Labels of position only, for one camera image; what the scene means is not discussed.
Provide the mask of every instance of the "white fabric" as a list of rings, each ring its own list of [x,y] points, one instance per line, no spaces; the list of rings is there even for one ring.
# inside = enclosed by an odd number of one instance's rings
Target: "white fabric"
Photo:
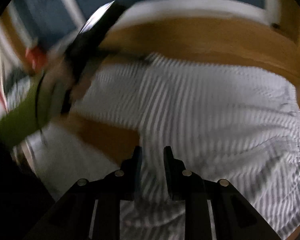
[[[102,69],[73,109],[140,133],[142,197],[122,203],[121,239],[184,238],[184,203],[172,203],[167,194],[166,145],[202,178],[228,179],[282,239],[289,236],[300,224],[300,110],[294,86],[254,67],[151,60]],[[74,163],[83,155],[70,156],[63,161]],[[74,166],[79,174],[80,165]],[[61,176],[71,174],[70,167]],[[42,170],[45,185],[56,180],[47,174],[54,169],[58,165]],[[61,181],[52,184],[66,188]]]
[[[50,124],[42,132],[43,137],[38,132],[27,140],[34,152],[35,173],[55,200],[78,179],[103,179],[118,169],[101,152],[61,127]]]

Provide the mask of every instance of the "black object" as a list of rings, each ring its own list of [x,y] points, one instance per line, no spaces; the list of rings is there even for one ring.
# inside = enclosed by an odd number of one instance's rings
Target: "black object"
[[[24,72],[22,68],[13,67],[11,73],[7,76],[7,79],[3,84],[5,96],[7,97],[13,86],[26,76],[28,76],[28,74]]]
[[[173,157],[170,146],[164,148],[163,154],[170,198],[186,201],[185,240],[212,239],[207,200],[211,201],[217,240],[280,240],[230,182],[201,179]],[[119,240],[120,200],[133,201],[139,193],[141,161],[142,148],[137,146],[132,158],[122,162],[120,170],[93,182],[79,179],[24,240],[82,240],[88,236],[96,240]]]
[[[133,201],[139,192],[141,162],[142,148],[136,147],[132,158],[104,179],[79,179],[24,239],[88,239],[96,200],[92,239],[119,239],[120,200]]]
[[[211,201],[217,240],[280,240],[229,181],[201,179],[173,157],[170,146],[163,154],[170,198],[186,201],[185,240],[212,239],[207,200]]]
[[[84,67],[92,56],[105,58],[108,53],[96,48],[100,45],[109,29],[116,23],[127,8],[113,1],[100,7],[83,26],[80,33],[65,51],[65,59],[72,69],[75,81],[78,82]],[[62,113],[70,111],[70,91],[67,91]]]

